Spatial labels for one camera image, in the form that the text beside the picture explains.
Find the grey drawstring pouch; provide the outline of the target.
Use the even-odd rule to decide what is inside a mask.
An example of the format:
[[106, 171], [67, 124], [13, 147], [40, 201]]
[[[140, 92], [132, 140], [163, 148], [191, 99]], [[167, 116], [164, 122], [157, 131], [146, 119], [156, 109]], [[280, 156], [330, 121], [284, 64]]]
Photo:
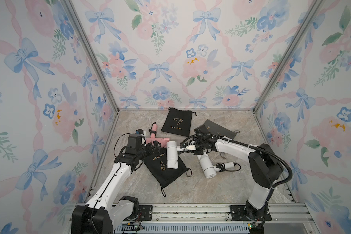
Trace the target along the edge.
[[194, 129], [196, 134], [198, 133], [211, 133], [218, 136], [224, 136], [230, 139], [234, 139], [237, 133], [240, 133], [239, 130], [231, 131], [211, 120], [206, 120], [202, 125]]

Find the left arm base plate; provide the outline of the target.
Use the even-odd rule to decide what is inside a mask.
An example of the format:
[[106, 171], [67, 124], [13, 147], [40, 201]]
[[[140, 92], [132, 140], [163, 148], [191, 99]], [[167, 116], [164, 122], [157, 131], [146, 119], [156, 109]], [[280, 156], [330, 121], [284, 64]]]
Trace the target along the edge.
[[133, 213], [125, 221], [151, 221], [153, 216], [153, 205], [139, 205], [134, 208]]

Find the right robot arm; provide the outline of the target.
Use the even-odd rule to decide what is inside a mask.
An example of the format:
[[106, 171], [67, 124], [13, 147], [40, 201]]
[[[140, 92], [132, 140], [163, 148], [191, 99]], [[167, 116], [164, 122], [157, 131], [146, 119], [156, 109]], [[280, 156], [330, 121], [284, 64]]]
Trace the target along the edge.
[[234, 162], [213, 165], [208, 156], [209, 151], [229, 154], [249, 164], [254, 186], [242, 217], [253, 221], [265, 219], [273, 192], [282, 184], [278, 179], [286, 163], [277, 157], [267, 144], [251, 145], [211, 133], [192, 135], [176, 145], [174, 150], [177, 154], [196, 155], [206, 178], [213, 178], [217, 172], [227, 172], [236, 166]]

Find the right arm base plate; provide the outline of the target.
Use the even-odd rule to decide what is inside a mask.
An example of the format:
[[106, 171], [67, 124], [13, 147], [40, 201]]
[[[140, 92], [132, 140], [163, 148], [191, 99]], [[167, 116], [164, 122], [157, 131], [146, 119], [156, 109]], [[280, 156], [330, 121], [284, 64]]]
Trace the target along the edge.
[[246, 205], [230, 205], [230, 219], [232, 221], [272, 221], [272, 216], [267, 207], [263, 207], [261, 210], [256, 210], [254, 207]]

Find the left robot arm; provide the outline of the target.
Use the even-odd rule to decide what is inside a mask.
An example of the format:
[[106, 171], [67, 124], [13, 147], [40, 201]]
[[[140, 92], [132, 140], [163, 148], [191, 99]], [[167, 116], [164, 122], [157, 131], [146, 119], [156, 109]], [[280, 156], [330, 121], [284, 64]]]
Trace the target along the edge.
[[71, 233], [113, 234], [125, 221], [131, 223], [131, 232], [140, 231], [142, 222], [151, 219], [151, 207], [140, 206], [138, 198], [131, 196], [123, 196], [118, 203], [115, 199], [143, 160], [160, 151], [158, 141], [146, 143], [144, 135], [129, 134], [106, 180], [84, 205], [77, 205], [73, 210]]

